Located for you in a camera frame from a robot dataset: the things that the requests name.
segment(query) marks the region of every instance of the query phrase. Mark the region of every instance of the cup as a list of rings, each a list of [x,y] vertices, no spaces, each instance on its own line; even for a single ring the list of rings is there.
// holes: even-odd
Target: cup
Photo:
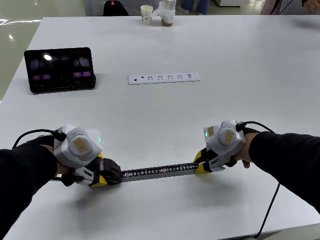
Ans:
[[[172,26],[175,19],[177,0],[162,0],[161,2],[165,9],[168,11],[165,19],[163,17],[161,18],[161,23],[165,27],[170,27]]]
[[[150,25],[152,21],[152,13],[154,11],[154,8],[149,5],[142,5],[140,9],[141,9],[142,23],[144,25]]]

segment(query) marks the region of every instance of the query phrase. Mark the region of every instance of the power outlet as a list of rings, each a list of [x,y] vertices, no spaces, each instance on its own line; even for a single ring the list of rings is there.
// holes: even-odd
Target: power outlet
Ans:
[[[200,75],[197,72],[170,72],[162,74],[143,74],[128,76],[129,84],[158,84],[195,81],[200,81]]]

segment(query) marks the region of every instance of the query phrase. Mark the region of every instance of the person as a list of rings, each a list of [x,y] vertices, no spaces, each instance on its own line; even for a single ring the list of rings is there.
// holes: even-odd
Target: person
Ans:
[[[261,15],[318,15],[320,0],[266,0]]]
[[[248,131],[245,140],[233,161],[242,161],[246,169],[254,163],[320,213],[320,137]],[[0,150],[1,239],[43,185],[56,174],[68,173],[53,155],[53,146],[52,136],[42,136]]]
[[[207,15],[210,5],[210,0],[199,0],[196,6],[196,14]],[[183,14],[189,14],[194,7],[194,0],[182,0],[181,5],[177,7],[177,10]]]

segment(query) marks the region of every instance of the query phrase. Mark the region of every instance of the measuring tape blade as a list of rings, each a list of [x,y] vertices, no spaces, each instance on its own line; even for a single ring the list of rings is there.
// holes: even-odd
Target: measuring tape blade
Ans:
[[[181,163],[167,166],[155,166],[148,168],[140,168],[133,170],[121,171],[121,181],[131,182],[147,179],[168,178],[175,176],[183,176],[194,174],[198,168],[199,163]]]

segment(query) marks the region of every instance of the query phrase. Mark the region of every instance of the black jacket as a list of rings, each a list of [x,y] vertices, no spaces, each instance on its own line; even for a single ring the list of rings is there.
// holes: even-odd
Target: black jacket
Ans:
[[[262,170],[320,212],[320,137],[259,133],[249,154]],[[45,147],[28,143],[0,150],[0,239],[30,204],[33,195],[57,172],[57,160]]]

